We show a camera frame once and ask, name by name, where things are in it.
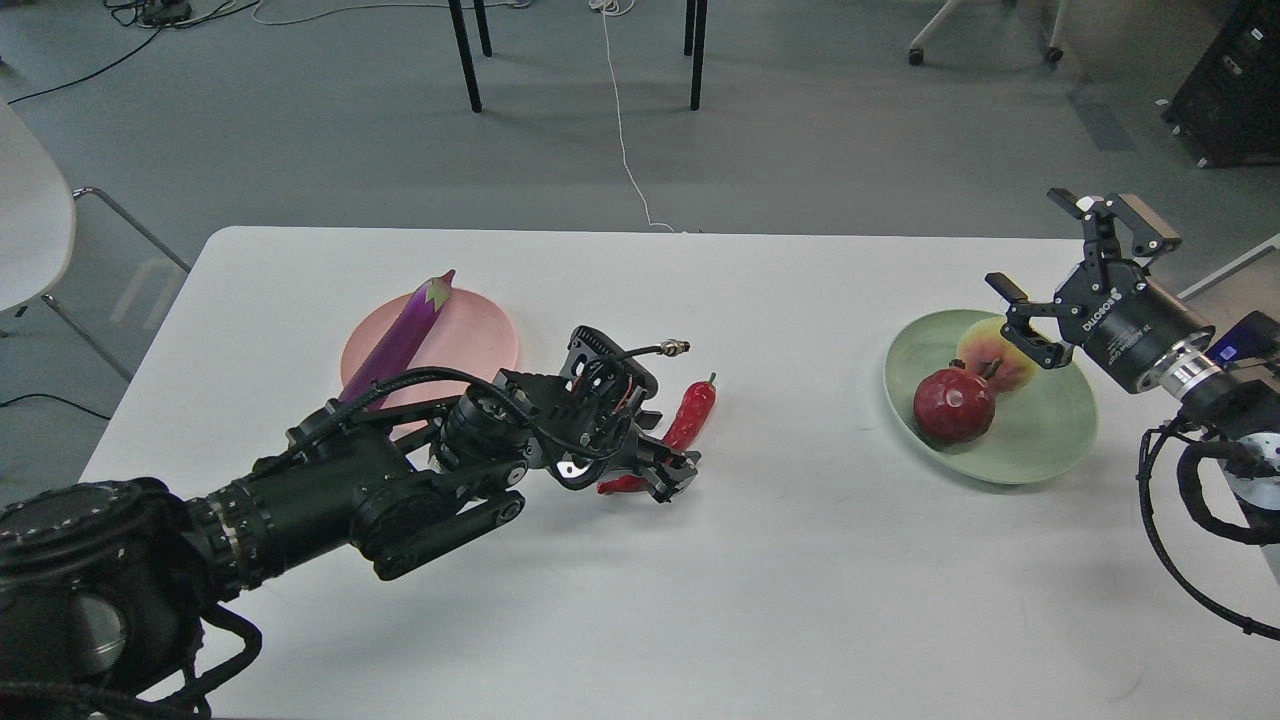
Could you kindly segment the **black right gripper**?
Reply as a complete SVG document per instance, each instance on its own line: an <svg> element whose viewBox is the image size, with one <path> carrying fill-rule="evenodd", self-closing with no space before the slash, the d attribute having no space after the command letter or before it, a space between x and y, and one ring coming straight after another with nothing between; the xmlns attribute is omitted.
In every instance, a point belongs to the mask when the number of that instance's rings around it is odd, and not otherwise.
<svg viewBox="0 0 1280 720"><path fill-rule="evenodd" d="M1051 188L1047 197L1082 224L1084 259L1055 291L1052 302L1032 302L1001 272L986 283L1009 305L1001 334L1042 369L1066 366L1080 347L1130 395L1155 388L1157 361L1179 345L1207 348L1215 325L1169 293L1137 263L1124 263L1116 224L1130 231L1132 254L1158 258L1181 236L1134 193L1076 196ZM1050 341L1032 319L1053 318L1062 341Z"/></svg>

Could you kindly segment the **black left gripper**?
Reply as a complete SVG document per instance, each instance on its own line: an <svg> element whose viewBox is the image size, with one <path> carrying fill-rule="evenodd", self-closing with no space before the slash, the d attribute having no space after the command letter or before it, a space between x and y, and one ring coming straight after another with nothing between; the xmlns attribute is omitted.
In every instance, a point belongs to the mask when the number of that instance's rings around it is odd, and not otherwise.
<svg viewBox="0 0 1280 720"><path fill-rule="evenodd" d="M634 442L643 404L658 391L640 363L662 355L663 343L626 350L590 325L570 336L563 366L554 375L500 372L500 388L531 421L531 468L544 469L566 489L594 484ZM660 439L640 439L627 474L659 503L689 488L701 452Z"/></svg>

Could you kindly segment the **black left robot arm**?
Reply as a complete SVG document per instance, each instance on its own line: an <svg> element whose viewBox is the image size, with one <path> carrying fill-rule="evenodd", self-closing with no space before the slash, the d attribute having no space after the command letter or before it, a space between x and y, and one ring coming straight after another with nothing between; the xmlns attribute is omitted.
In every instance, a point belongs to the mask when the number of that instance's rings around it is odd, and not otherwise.
<svg viewBox="0 0 1280 720"><path fill-rule="evenodd" d="M699 454L659 439L645 355L581 325L556 374L421 366L328 402L278 455L204 497L156 478L79 483L3 510L3 716L207 719L262 635L229 602L344 544L384 582L516 519L517 483L636 475L682 493Z"/></svg>

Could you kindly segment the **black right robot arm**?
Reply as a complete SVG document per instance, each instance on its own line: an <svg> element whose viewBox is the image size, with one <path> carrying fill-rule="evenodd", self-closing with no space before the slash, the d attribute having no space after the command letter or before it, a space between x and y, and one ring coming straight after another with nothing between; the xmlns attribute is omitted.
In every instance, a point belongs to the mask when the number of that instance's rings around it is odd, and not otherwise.
<svg viewBox="0 0 1280 720"><path fill-rule="evenodd" d="M1178 492L1192 521L1244 546L1277 544L1277 323L1248 314L1222 340L1151 274L1181 242L1132 193L1048 197L1082 225L1082 260L1047 302L1030 301L1006 275L986 282L1007 302L1005 340L1037 366L1066 366L1080 348L1128 393L1161 388L1178 414L1140 438L1135 480L1140 518L1165 570L1201 606L1248 635L1277 628L1226 607L1172 562L1155 524L1151 475L1165 443L1184 450Z"/></svg>

